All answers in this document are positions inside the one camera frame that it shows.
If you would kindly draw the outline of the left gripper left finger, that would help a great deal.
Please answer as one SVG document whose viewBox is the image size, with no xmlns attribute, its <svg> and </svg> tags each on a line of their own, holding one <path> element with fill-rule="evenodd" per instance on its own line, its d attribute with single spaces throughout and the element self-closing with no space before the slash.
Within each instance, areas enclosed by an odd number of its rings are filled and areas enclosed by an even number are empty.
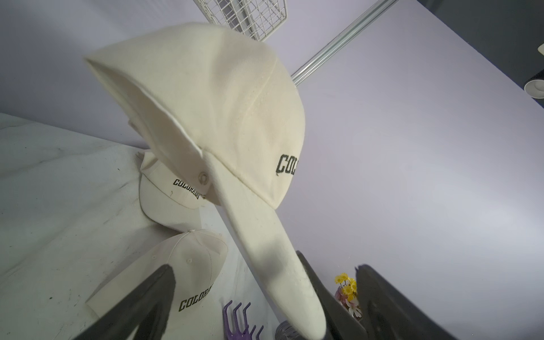
<svg viewBox="0 0 544 340">
<path fill-rule="evenodd" d="M 171 266 L 160 266 L 75 339 L 161 339 L 167 328 L 175 287 Z"/>
</svg>

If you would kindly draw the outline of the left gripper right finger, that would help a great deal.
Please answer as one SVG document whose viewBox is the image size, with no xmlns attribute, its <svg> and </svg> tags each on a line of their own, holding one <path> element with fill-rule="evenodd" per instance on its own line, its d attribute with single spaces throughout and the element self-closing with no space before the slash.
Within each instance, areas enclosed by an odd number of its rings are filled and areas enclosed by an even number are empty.
<svg viewBox="0 0 544 340">
<path fill-rule="evenodd" d="M 302 252 L 297 255 L 322 304 L 325 339 L 455 339 L 367 264 L 356 268 L 358 321 L 326 289 Z"/>
</svg>

